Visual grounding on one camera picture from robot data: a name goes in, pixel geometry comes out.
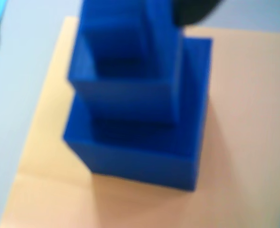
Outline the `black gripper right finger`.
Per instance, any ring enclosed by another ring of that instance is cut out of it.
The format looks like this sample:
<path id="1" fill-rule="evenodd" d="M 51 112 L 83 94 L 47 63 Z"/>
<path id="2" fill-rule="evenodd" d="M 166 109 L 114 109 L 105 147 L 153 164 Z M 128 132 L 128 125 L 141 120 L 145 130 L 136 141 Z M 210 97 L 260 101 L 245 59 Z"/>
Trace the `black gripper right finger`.
<path id="1" fill-rule="evenodd" d="M 176 26 L 194 25 L 204 20 L 222 0 L 173 0 L 173 22 Z"/>

